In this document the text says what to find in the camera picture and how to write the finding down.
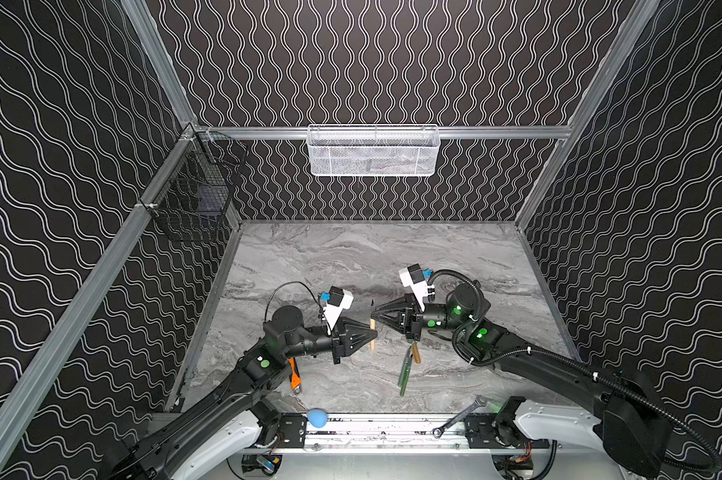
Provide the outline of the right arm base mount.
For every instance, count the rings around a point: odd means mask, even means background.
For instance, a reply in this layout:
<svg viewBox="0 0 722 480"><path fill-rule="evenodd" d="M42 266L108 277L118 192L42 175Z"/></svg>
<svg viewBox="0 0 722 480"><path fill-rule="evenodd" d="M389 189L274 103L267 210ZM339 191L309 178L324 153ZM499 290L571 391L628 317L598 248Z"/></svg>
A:
<svg viewBox="0 0 722 480"><path fill-rule="evenodd" d="M470 449L549 449L548 440L527 438L510 420L497 420L495 414L471 414L464 420Z"/></svg>

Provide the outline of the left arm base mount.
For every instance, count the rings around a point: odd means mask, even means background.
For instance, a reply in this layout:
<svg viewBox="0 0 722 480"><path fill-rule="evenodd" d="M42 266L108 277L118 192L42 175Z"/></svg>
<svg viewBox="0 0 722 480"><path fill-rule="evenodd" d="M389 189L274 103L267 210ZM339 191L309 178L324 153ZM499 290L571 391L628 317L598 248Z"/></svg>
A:
<svg viewBox="0 0 722 480"><path fill-rule="evenodd" d="M301 449L305 445L308 426L306 415L283 413L266 424L251 448Z"/></svg>

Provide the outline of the tan pen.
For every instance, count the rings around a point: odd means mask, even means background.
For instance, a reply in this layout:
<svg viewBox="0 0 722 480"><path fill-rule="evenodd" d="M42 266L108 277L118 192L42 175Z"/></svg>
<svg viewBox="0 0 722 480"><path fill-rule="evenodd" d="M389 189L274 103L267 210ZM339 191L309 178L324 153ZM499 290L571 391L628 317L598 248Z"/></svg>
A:
<svg viewBox="0 0 722 480"><path fill-rule="evenodd" d="M376 346L375 340L377 338L377 330L376 330L376 321L372 318L370 318L370 320L369 320L369 328L370 328L370 330L372 330L374 332L374 334L372 335L373 338L369 342L370 351L374 352L375 346Z"/></svg>

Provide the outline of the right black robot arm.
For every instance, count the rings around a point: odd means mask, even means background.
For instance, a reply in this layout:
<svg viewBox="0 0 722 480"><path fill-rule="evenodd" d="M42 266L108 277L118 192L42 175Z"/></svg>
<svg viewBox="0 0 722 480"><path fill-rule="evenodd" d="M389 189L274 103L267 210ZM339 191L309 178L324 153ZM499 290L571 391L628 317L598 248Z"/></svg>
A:
<svg viewBox="0 0 722 480"><path fill-rule="evenodd" d="M433 286L427 286L423 299L407 293L375 306L371 317L412 341L426 330L448 331L466 363L523 377L582 407L594 422L586 436L632 473L654 478L665 466L705 474L721 470L716 449L666 409L644 374L590 366L489 321L490 303L475 282L458 284L443 303L434 298Z"/></svg>

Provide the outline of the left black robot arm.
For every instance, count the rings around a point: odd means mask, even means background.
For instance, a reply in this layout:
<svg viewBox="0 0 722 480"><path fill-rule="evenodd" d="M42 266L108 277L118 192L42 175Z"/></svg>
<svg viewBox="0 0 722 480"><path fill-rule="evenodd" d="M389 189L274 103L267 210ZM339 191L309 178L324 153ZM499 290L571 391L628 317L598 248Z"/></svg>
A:
<svg viewBox="0 0 722 480"><path fill-rule="evenodd" d="M338 364L378 336L366 323L344 316L331 333L321 326L307 327L302 311L292 305L278 308L263 331L218 387L168 425L117 451L98 477L175 479L224 425L290 379L291 359L329 353Z"/></svg>

